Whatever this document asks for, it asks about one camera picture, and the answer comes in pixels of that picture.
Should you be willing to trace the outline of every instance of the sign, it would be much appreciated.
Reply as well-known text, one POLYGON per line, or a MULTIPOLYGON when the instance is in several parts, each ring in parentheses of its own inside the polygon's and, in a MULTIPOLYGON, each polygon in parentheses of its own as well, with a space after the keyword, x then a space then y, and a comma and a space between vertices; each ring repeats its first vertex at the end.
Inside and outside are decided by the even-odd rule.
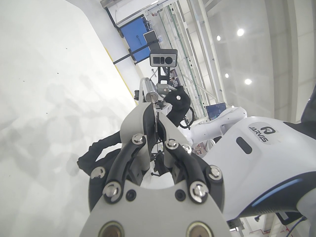
MULTIPOLYGON (((135 20, 129 22, 121 28, 121 31, 127 41, 128 46, 131 51, 135 51, 147 44, 144 33, 147 33, 147 29, 143 22, 142 17, 136 18, 135 20)), ((140 52, 133 54, 135 60, 140 62, 149 57, 149 48, 144 48, 140 52)))
POLYGON ((248 125, 248 129, 256 136, 256 138, 267 145, 280 143, 282 136, 275 128, 265 122, 255 122, 248 125))

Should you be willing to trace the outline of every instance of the metal bolt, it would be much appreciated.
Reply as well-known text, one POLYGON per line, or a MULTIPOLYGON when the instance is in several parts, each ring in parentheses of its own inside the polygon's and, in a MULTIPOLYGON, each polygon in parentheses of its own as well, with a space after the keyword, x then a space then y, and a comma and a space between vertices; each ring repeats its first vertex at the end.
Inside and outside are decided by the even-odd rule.
POLYGON ((142 144, 142 137, 143 137, 143 134, 140 134, 140 133, 133 135, 133 137, 132 137, 133 144, 141 145, 142 144))
POLYGON ((194 194, 199 197, 205 196, 206 192, 201 185, 194 187, 194 194))
POLYGON ((169 139, 168 141, 166 141, 165 145, 168 149, 174 150, 178 148, 179 143, 174 139, 169 139))
POLYGON ((104 167, 96 167, 95 169, 93 169, 93 171, 91 172, 90 178, 103 178, 105 176, 105 169, 104 167))
POLYGON ((190 185, 190 195, 196 202, 202 202, 202 198, 209 192, 203 182, 195 181, 190 185))
POLYGON ((211 173, 212 173, 212 175, 214 175, 214 177, 219 177, 219 175, 220 175, 220 171, 218 171, 217 168, 212 168, 211 173))
POLYGON ((109 185, 105 190, 104 193, 107 197, 113 197, 118 193, 118 189, 114 185, 109 185))
POLYGON ((192 148, 189 145, 184 144, 182 147, 189 155, 192 153, 192 148))
POLYGON ((215 181, 218 181, 222 178, 222 173, 220 169, 217 166, 210 166, 211 173, 209 174, 209 177, 215 181))

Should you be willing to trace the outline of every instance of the robotic hand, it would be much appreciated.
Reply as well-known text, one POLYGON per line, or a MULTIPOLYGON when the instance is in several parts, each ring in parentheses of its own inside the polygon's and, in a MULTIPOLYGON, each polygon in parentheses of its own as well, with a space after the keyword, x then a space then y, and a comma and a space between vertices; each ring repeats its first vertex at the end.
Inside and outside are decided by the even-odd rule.
POLYGON ((265 213, 277 213, 284 225, 304 215, 316 237, 315 121, 246 118, 244 109, 228 109, 193 127, 189 142, 157 111, 164 98, 159 86, 144 80, 142 86, 139 105, 121 126, 121 151, 108 170, 96 168, 91 177, 89 202, 96 205, 80 237, 228 237, 227 221, 265 213), (222 134, 203 159, 192 153, 191 144, 222 134), (174 186, 141 188, 158 140, 174 186))
POLYGON ((89 188, 100 191, 101 198, 80 237, 230 236, 221 214, 224 188, 220 169, 191 154, 186 138, 157 112, 152 96, 148 97, 152 102, 146 101, 147 95, 145 92, 142 102, 123 121, 122 148, 109 171, 99 169, 90 180, 89 188), (164 164, 174 186, 141 188, 158 140, 164 143, 164 164))

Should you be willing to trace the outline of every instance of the glass railing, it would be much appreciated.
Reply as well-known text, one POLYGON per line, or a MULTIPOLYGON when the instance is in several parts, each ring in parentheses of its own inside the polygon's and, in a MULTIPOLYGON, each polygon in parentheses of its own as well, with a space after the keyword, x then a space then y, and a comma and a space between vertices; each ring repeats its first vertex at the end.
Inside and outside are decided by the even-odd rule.
POLYGON ((203 91, 201 91, 196 83, 197 77, 190 66, 192 62, 189 62, 190 56, 185 48, 185 42, 178 20, 173 15, 169 6, 165 7, 164 10, 159 13, 159 17, 164 26, 170 46, 178 50, 178 65, 176 71, 180 71, 181 73, 181 77, 178 77, 179 81, 190 96, 196 118, 203 118, 207 116, 201 101, 203 91))

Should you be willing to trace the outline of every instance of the white ceiling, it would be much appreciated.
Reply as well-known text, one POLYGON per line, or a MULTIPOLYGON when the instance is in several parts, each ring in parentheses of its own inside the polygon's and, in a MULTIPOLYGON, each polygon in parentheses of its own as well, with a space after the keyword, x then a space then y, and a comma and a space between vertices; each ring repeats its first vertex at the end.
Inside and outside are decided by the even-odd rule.
MULTIPOLYGON (((203 28, 203 8, 198 0, 191 1, 203 28)), ((213 93, 192 13, 187 0, 179 2, 205 86, 213 93)), ((227 104, 244 107, 248 115, 299 120, 316 82, 314 0, 202 2, 215 43, 227 104), (239 28, 245 31, 241 37, 237 35, 239 28), (251 79, 252 84, 246 85, 245 79, 251 79)))

